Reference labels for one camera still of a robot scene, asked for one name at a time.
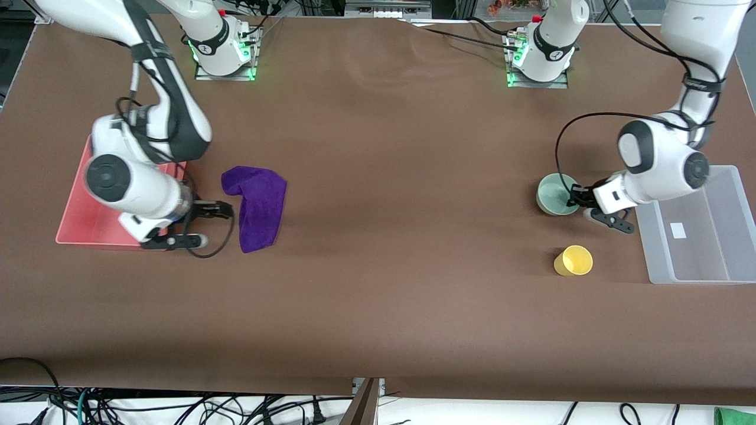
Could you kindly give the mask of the brown stand post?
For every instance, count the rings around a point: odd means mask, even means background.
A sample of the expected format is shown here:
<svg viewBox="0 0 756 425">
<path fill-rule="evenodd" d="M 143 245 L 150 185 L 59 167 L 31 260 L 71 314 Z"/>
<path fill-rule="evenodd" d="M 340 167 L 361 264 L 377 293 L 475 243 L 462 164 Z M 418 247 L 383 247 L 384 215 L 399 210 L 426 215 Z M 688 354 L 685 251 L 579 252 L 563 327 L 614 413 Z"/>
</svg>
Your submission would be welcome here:
<svg viewBox="0 0 756 425">
<path fill-rule="evenodd" d="M 385 395 L 384 378 L 352 380 L 353 398 L 338 425 L 376 425 L 380 398 Z"/>
</svg>

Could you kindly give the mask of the yellow plastic cup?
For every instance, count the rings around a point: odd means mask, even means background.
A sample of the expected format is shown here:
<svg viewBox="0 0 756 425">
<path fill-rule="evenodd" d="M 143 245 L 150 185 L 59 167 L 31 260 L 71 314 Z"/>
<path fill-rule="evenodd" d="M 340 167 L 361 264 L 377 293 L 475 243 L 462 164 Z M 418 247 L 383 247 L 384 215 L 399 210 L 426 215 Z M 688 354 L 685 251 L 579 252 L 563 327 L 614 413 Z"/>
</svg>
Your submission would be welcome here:
<svg viewBox="0 0 756 425">
<path fill-rule="evenodd" d="M 583 246 L 573 245 L 564 248 L 553 262 L 555 272 L 561 276 L 583 276 L 594 266 L 594 259 Z"/>
</svg>

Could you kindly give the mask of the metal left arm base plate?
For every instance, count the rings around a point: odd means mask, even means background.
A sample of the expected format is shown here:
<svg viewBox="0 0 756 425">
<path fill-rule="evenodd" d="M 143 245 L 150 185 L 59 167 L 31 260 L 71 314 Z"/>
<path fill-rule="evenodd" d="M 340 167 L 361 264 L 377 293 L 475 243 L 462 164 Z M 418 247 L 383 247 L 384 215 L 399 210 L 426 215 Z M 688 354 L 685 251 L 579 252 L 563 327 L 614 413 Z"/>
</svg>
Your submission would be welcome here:
<svg viewBox="0 0 756 425">
<path fill-rule="evenodd" d="M 515 50 L 505 49 L 507 85 L 510 88 L 567 89 L 569 87 L 566 70 L 562 70 L 553 81 L 536 81 L 524 75 L 518 65 L 527 54 L 527 42 L 507 35 L 502 36 L 502 42 L 505 46 L 515 48 Z"/>
</svg>

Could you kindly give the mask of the orange objects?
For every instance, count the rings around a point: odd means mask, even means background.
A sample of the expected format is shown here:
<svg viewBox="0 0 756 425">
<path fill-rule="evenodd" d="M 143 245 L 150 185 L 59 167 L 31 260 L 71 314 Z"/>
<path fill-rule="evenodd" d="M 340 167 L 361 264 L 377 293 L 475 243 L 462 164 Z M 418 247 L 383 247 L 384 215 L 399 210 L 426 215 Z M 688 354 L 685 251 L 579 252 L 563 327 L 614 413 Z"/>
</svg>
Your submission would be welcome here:
<svg viewBox="0 0 756 425">
<path fill-rule="evenodd" d="M 498 17 L 499 15 L 525 11 L 532 7 L 532 0 L 489 0 L 486 10 L 490 17 Z"/>
</svg>

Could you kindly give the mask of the green cloth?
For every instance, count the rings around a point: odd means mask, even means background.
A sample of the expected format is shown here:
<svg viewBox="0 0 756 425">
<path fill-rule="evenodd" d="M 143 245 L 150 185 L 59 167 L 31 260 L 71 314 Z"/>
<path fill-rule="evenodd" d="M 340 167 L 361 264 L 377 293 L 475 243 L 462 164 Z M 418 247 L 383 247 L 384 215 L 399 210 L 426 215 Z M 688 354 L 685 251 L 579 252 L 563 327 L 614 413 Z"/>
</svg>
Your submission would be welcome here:
<svg viewBox="0 0 756 425">
<path fill-rule="evenodd" d="M 716 407 L 713 425 L 756 425 L 756 413 Z"/>
</svg>

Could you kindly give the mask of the pink plastic bin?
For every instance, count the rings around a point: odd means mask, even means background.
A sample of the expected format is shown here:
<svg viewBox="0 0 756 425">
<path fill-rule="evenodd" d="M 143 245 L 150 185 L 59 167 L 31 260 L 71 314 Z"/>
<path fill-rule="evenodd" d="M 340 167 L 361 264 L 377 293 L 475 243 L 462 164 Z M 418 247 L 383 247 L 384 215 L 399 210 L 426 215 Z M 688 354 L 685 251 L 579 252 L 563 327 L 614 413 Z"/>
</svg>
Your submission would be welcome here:
<svg viewBox="0 0 756 425">
<path fill-rule="evenodd" d="M 121 213 L 151 213 L 171 201 L 191 200 L 175 164 L 135 158 L 128 148 L 102 149 L 90 136 L 60 221 L 57 244 L 143 250 L 120 225 Z"/>
</svg>

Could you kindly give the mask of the white power strip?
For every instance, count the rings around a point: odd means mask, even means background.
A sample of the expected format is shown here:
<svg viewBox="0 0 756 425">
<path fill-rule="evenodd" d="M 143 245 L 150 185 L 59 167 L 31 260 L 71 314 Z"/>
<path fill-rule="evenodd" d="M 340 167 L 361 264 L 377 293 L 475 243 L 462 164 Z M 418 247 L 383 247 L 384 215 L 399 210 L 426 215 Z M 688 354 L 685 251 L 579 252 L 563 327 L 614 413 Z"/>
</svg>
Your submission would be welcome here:
<svg viewBox="0 0 756 425">
<path fill-rule="evenodd" d="M 345 0 L 345 17 L 432 19 L 431 0 Z"/>
</svg>

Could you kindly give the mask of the table cover sheet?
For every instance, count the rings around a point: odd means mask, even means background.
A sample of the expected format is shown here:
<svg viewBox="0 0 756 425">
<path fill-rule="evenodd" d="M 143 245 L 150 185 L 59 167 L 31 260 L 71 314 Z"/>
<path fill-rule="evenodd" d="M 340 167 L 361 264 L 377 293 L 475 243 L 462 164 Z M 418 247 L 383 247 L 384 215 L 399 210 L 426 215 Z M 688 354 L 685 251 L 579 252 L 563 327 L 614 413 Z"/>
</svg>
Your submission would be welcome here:
<svg viewBox="0 0 756 425">
<path fill-rule="evenodd" d="M 535 190 L 584 113 L 654 114 L 682 67 L 586 27 L 566 90 L 510 88 L 502 54 L 392 19 L 287 18 L 256 81 L 196 81 L 213 142 L 189 164 L 288 183 L 275 245 L 218 255 L 55 242 L 127 49 L 40 26 L 0 113 L 0 358 L 62 385 L 403 397 L 756 404 L 756 285 L 654 285 L 637 234 L 545 215 Z M 569 246 L 583 276 L 555 272 Z"/>
</svg>

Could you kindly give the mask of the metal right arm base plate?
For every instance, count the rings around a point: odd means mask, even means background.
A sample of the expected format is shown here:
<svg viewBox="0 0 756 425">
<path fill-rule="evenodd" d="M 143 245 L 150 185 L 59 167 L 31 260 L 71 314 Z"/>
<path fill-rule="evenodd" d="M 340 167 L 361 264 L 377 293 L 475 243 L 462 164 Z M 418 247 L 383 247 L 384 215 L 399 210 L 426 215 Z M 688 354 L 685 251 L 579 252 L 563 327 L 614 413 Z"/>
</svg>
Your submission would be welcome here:
<svg viewBox="0 0 756 425">
<path fill-rule="evenodd" d="M 232 53 L 222 53 L 221 59 L 229 62 L 230 65 L 236 65 L 237 67 L 233 72 L 229 72 L 224 75 L 215 75 L 209 73 L 201 64 L 197 55 L 194 55 L 196 60 L 195 80 L 207 80 L 207 81 L 254 81 L 256 80 L 257 64 L 259 59 L 259 48 L 261 46 L 260 29 L 251 30 L 247 35 L 246 32 L 242 32 L 244 36 L 240 41 L 234 41 L 230 48 Z M 223 70 L 229 69 L 230 65 L 224 65 Z"/>
</svg>

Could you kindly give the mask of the clear plastic bin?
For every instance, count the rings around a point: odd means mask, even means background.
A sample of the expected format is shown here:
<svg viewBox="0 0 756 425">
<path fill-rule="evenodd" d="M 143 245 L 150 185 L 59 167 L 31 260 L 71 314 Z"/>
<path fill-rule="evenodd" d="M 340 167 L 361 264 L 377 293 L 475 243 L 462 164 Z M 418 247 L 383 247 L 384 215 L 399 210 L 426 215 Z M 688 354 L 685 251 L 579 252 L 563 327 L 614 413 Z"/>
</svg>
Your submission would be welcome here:
<svg viewBox="0 0 756 425">
<path fill-rule="evenodd" d="M 646 268 L 653 283 L 756 283 L 756 221 L 735 166 L 712 166 L 700 191 L 635 208 Z M 673 239 L 669 223 L 683 223 Z"/>
</svg>

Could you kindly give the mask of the pale green bowl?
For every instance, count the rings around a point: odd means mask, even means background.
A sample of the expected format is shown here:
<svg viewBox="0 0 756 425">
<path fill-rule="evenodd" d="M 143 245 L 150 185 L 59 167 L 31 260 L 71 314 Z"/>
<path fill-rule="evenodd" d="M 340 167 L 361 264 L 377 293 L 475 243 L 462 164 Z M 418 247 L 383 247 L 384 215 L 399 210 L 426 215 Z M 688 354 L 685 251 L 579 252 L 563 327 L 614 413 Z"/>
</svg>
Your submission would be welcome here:
<svg viewBox="0 0 756 425">
<path fill-rule="evenodd" d="M 537 186 L 537 206 L 546 214 L 562 216 L 571 215 L 579 210 L 571 203 L 570 189 L 576 181 L 559 173 L 544 177 Z"/>
</svg>

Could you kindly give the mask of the purple cloth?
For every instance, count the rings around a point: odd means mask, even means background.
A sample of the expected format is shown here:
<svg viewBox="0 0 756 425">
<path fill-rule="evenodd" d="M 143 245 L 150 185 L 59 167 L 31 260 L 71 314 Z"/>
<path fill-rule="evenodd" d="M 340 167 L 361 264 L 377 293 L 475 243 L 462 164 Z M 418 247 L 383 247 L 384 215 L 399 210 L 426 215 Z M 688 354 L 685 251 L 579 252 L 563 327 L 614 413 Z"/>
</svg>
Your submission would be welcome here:
<svg viewBox="0 0 756 425">
<path fill-rule="evenodd" d="M 287 182 L 265 168 L 236 166 L 221 175 L 221 187 L 229 196 L 240 196 L 239 243 L 243 253 L 275 244 L 281 225 Z"/>
</svg>

